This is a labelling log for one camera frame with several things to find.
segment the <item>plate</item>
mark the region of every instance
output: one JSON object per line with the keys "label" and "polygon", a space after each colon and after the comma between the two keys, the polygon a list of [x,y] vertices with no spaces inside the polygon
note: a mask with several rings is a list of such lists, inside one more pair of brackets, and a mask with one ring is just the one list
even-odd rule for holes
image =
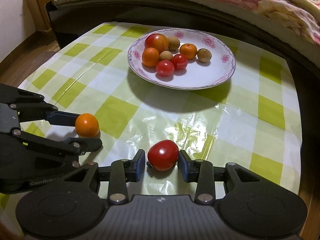
{"label": "plate", "polygon": [[[197,49],[205,48],[212,53],[210,62],[203,63],[196,58],[188,60],[184,70],[175,70],[173,75],[162,77],[156,68],[145,67],[141,56],[145,49],[145,39],[153,34],[161,33],[166,37],[176,36],[180,44],[192,43]],[[141,78],[163,87],[178,90],[199,90],[218,86],[226,82],[236,69],[236,60],[232,51],[222,41],[200,31],[189,29],[163,29],[148,33],[137,39],[128,51],[130,68]]]}

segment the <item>orange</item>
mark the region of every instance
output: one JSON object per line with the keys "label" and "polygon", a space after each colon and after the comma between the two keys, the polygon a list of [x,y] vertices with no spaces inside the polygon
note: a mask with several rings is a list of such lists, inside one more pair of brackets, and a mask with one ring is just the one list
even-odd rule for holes
{"label": "orange", "polygon": [[191,43],[183,44],[180,47],[180,54],[185,56],[187,59],[193,59],[197,55],[197,47]]}
{"label": "orange", "polygon": [[142,53],[142,63],[146,67],[155,67],[159,62],[159,52],[155,48],[147,48]]}
{"label": "orange", "polygon": [[81,137],[94,137],[99,133],[98,120],[92,114],[81,114],[77,117],[76,133]]}

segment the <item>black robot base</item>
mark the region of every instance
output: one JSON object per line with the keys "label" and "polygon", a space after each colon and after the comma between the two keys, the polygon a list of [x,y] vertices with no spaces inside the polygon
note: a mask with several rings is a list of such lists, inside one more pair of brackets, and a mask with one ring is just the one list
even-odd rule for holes
{"label": "black robot base", "polygon": [[[126,182],[138,182],[145,152],[108,167],[88,163],[25,195],[16,216],[26,239],[74,240],[249,240],[300,239],[307,208],[294,193],[243,168],[214,167],[191,160],[181,150],[178,168],[185,182],[197,182],[189,195],[135,195]],[[109,181],[108,198],[97,193]],[[215,181],[226,195],[215,197]]]}

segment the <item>green checkered tablecloth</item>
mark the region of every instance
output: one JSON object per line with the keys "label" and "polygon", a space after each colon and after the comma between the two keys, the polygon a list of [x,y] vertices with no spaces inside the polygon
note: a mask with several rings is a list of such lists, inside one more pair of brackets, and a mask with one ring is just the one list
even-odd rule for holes
{"label": "green checkered tablecloth", "polygon": [[[100,166],[146,152],[171,139],[193,159],[215,166],[236,162],[297,193],[300,182],[301,121],[294,82],[286,61],[245,42],[214,35],[233,51],[236,71],[214,88],[172,90],[153,85],[129,69],[127,51],[141,35],[162,27],[105,23],[82,35],[30,75],[20,88],[43,94],[61,111],[94,114],[103,149],[81,156]],[[29,122],[30,133],[63,140],[73,127]],[[191,194],[177,168],[145,172],[131,194]],[[107,194],[102,184],[100,196]],[[217,197],[224,195],[217,184]],[[17,230],[14,209],[22,194],[0,195],[0,218]]]}

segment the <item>white wall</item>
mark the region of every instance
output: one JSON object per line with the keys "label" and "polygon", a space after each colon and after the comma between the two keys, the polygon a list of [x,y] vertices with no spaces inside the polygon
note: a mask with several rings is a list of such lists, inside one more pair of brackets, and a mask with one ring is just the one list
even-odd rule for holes
{"label": "white wall", "polygon": [[26,0],[0,0],[0,62],[35,31]]}

